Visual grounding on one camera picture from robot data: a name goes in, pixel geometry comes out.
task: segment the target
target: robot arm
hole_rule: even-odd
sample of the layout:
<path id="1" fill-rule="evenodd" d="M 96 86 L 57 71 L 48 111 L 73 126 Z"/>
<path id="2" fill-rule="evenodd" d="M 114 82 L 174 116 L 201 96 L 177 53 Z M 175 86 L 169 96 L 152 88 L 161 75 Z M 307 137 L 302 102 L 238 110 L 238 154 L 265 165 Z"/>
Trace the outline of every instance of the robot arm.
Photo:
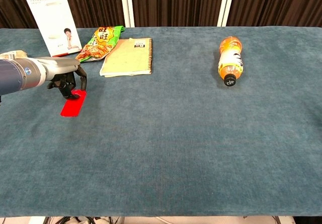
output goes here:
<path id="1" fill-rule="evenodd" d="M 74 72 L 80 76 L 82 90 L 86 90 L 87 75 L 78 60 L 73 58 L 40 57 L 0 59 L 0 96 L 42 85 L 59 88 L 66 99 L 77 99 Z"/>

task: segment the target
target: notebook label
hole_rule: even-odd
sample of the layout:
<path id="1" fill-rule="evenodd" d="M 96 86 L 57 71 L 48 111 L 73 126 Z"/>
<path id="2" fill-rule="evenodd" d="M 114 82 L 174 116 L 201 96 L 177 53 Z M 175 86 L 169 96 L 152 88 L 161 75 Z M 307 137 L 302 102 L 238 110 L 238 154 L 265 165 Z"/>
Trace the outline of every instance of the notebook label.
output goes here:
<path id="1" fill-rule="evenodd" d="M 140 47 L 144 48 L 145 47 L 145 40 L 135 40 L 134 41 L 134 48 Z"/>

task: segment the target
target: plastic bottle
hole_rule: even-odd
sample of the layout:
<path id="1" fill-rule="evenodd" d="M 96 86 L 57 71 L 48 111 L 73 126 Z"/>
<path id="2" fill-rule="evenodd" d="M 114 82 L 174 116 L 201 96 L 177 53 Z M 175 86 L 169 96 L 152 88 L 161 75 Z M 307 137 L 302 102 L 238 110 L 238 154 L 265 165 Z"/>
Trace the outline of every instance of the plastic bottle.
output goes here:
<path id="1" fill-rule="evenodd" d="M 244 64 L 240 53 L 243 46 L 237 37 L 225 38 L 219 47 L 220 60 L 218 73 L 228 87 L 236 84 L 236 80 L 242 75 Z"/>

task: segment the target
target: notebook spiral binding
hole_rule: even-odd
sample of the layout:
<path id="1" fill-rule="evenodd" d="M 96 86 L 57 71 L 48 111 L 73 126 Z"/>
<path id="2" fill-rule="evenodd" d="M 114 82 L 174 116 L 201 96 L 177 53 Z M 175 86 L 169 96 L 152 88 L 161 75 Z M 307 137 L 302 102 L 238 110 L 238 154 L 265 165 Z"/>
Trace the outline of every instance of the notebook spiral binding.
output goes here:
<path id="1" fill-rule="evenodd" d="M 149 60 L 148 60 L 148 67 L 150 72 L 152 71 L 152 39 L 149 39 Z"/>

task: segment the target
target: printed photo of person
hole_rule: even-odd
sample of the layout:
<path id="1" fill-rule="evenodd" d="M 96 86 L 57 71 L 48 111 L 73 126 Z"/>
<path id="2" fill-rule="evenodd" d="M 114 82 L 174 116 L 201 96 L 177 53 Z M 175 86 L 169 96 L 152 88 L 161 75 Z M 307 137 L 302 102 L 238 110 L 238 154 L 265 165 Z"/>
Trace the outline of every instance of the printed photo of person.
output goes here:
<path id="1" fill-rule="evenodd" d="M 73 45 L 72 44 L 72 35 L 71 35 L 70 29 L 69 28 L 65 28 L 64 29 L 64 33 L 67 36 L 68 49 L 78 48 L 78 50 L 80 50 L 80 48 L 77 45 Z"/>

